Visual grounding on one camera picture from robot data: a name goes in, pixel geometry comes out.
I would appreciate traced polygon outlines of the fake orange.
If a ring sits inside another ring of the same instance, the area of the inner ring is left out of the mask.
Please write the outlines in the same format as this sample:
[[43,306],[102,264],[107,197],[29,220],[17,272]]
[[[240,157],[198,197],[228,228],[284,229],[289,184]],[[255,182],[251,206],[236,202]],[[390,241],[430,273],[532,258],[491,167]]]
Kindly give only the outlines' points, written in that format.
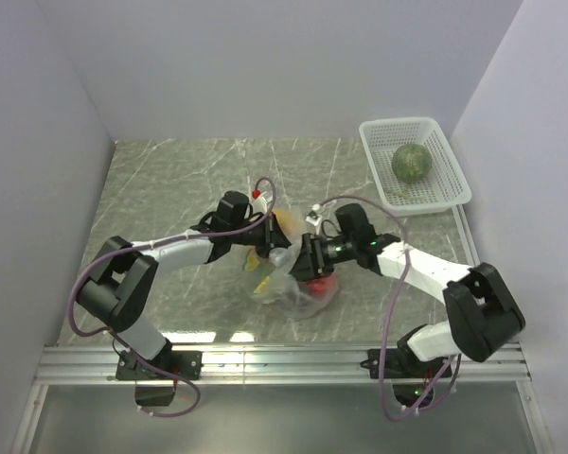
[[305,220],[297,211],[275,209],[274,216],[286,236],[296,237],[306,232]]

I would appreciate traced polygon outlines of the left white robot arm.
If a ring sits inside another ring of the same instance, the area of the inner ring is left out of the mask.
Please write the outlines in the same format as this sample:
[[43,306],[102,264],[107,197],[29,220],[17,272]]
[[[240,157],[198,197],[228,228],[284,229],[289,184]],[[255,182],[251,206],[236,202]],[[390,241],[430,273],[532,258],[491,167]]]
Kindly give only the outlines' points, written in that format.
[[210,264],[234,245],[267,254],[288,248],[290,241],[273,214],[275,192],[255,190],[251,197],[228,191],[217,208],[175,236],[143,242],[109,238],[74,285],[70,304],[77,304],[103,328],[139,355],[137,367],[148,379],[160,380],[171,369],[170,343],[143,315],[154,281],[185,267]]

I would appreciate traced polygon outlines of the yellow fake banana bunch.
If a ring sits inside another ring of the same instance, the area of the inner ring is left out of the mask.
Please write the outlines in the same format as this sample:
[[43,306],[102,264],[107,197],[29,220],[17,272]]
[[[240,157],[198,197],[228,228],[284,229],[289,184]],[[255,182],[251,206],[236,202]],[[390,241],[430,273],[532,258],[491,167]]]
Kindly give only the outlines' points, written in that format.
[[259,296],[267,292],[273,270],[274,266],[268,259],[260,258],[254,250],[248,252],[243,265],[243,276],[252,295]]

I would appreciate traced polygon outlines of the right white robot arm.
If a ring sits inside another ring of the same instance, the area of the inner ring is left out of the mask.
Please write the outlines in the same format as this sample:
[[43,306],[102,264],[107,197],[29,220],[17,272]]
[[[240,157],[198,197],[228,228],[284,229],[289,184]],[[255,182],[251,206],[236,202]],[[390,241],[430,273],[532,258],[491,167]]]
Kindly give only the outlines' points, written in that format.
[[424,324],[386,354],[385,373],[419,377],[445,358],[484,362],[525,328],[525,317],[502,275],[489,263],[475,267],[418,250],[399,237],[378,234],[358,203],[335,212],[339,235],[305,234],[291,274],[299,282],[329,276],[339,263],[355,262],[379,276],[398,278],[445,306],[447,319]]

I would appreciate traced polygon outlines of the clear plastic bag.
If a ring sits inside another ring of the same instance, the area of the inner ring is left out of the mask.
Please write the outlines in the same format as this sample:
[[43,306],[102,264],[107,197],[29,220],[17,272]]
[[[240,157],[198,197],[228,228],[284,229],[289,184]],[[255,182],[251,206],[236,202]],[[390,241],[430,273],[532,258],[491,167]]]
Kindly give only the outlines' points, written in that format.
[[274,270],[270,275],[270,284],[267,292],[259,296],[251,294],[251,291],[244,283],[243,276],[243,265],[246,255],[250,250],[256,250],[251,246],[239,247],[240,256],[242,258],[242,285],[246,293],[258,303],[278,306],[287,318],[294,320],[302,320],[314,316],[317,312],[324,309],[339,291],[338,289],[336,294],[331,298],[316,299],[309,294],[307,285],[309,281],[299,282],[290,275],[293,261],[297,258],[300,250],[301,236],[287,236],[292,243],[289,248],[277,249],[271,252],[267,258],[263,258],[268,259],[272,263]]

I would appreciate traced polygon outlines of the bright red fake apple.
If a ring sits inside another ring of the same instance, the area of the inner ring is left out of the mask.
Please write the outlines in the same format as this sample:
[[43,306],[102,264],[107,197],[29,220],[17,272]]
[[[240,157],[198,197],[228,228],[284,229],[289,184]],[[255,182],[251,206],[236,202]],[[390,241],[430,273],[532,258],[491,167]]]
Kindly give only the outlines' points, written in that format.
[[330,276],[310,280],[308,283],[309,294],[316,299],[331,298],[339,289],[337,276]]

